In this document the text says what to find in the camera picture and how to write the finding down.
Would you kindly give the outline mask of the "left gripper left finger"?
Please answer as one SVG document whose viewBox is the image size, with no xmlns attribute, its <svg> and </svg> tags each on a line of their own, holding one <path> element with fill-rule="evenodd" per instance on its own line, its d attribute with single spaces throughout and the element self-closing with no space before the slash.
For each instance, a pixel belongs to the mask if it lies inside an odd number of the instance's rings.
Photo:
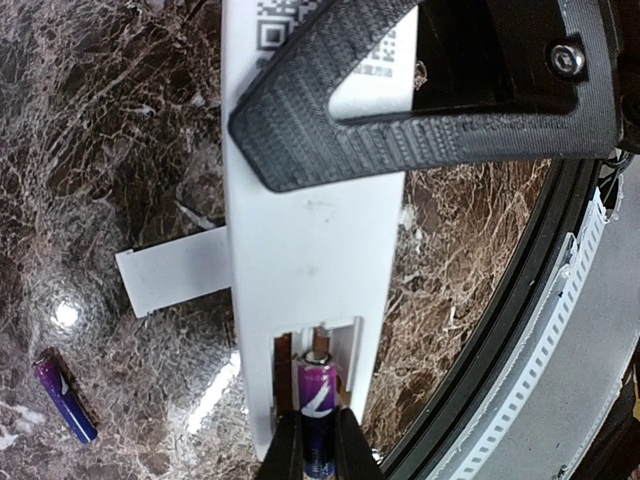
<svg viewBox="0 0 640 480">
<path fill-rule="evenodd" d="M 284 414 L 259 467 L 259 480 L 302 480 L 302 420 L 298 411 Z"/>
</svg>

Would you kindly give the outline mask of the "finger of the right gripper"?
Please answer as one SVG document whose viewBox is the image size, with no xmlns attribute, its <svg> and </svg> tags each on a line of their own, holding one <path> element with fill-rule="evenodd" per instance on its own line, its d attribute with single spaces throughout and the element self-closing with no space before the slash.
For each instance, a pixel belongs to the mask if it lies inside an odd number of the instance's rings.
<svg viewBox="0 0 640 480">
<path fill-rule="evenodd" d="M 406 112 L 347 120 L 331 95 L 409 13 L 431 84 Z M 261 68 L 228 129 L 288 192 L 445 165 L 595 159 L 620 143 L 611 1 L 324 1 Z"/>
</svg>

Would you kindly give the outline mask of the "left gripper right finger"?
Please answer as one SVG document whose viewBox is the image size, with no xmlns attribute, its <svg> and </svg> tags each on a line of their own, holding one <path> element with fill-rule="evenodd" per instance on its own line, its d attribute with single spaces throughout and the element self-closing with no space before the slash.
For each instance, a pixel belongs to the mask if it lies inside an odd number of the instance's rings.
<svg viewBox="0 0 640 480">
<path fill-rule="evenodd" d="M 335 476 L 339 480 L 384 480 L 372 450 L 349 408 L 337 410 L 334 427 Z"/>
</svg>

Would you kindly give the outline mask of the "purple battery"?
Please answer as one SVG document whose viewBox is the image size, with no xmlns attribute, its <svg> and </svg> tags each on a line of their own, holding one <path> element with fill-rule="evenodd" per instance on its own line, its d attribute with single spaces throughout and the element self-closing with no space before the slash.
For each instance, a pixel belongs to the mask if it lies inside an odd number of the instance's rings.
<svg viewBox="0 0 640 480">
<path fill-rule="evenodd" d="M 78 440 L 83 444 L 96 440 L 96 426 L 72 389 L 56 356 L 44 353 L 33 363 L 33 371 Z"/>
<path fill-rule="evenodd" d="M 297 363 L 304 473 L 327 479 L 335 471 L 337 371 L 329 353 L 308 350 Z"/>
</svg>

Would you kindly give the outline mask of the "white remote control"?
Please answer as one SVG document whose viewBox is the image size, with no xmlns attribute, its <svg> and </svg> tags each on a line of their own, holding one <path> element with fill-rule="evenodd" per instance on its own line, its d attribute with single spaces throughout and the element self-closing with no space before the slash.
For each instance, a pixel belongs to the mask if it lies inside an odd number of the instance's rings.
<svg viewBox="0 0 640 480">
<path fill-rule="evenodd" d="M 321 1 L 223 1 L 222 121 L 232 300 L 252 442 L 263 460 L 277 401 L 291 374 L 275 373 L 276 338 L 290 351 L 312 345 L 313 327 L 332 330 L 329 351 L 342 400 L 362 420 L 380 341 L 402 204 L 404 173 L 270 192 L 252 172 L 226 122 L 274 50 Z M 410 110 L 417 7 L 338 87 L 338 118 Z M 284 360 L 291 353 L 284 347 Z"/>
</svg>

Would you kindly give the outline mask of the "white battery cover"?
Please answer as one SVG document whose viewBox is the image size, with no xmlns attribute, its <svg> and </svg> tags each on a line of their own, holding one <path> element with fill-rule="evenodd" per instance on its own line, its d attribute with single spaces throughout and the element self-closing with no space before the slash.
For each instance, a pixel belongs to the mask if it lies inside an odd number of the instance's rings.
<svg viewBox="0 0 640 480">
<path fill-rule="evenodd" d="M 228 289 L 232 281 L 225 227 L 115 255 L 136 317 Z"/>
</svg>

